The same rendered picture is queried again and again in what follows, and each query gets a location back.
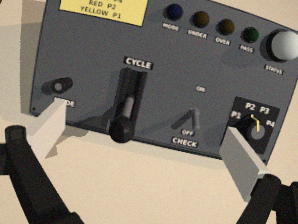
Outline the dark grey wedge-shaped control console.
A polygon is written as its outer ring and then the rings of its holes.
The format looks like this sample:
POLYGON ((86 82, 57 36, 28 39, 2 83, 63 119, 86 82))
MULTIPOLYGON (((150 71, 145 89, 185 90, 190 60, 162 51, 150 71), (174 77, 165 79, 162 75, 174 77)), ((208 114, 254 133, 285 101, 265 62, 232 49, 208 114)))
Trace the dark grey wedge-shaped control console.
POLYGON ((65 99, 65 125, 219 160, 233 127, 267 166, 297 56, 298 31, 213 0, 46 0, 29 113, 65 99))

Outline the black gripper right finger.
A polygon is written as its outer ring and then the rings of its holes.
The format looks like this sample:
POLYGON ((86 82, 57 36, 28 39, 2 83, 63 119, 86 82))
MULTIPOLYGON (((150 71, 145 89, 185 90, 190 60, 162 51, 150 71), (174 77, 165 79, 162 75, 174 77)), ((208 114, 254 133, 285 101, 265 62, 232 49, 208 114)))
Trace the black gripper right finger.
POLYGON ((236 128, 227 128, 219 154, 244 202, 249 202, 236 224, 266 224, 271 210, 276 224, 298 224, 297 181, 287 186, 269 174, 236 128))

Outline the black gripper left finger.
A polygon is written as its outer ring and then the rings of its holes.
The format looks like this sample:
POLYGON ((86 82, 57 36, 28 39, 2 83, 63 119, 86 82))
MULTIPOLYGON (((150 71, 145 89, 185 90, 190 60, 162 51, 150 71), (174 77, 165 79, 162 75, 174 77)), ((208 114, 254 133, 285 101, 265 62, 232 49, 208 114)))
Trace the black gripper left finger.
POLYGON ((84 224, 41 166, 65 129, 65 115, 66 100, 57 98, 27 128, 6 127, 6 143, 0 144, 0 175, 9 175, 29 224, 84 224))

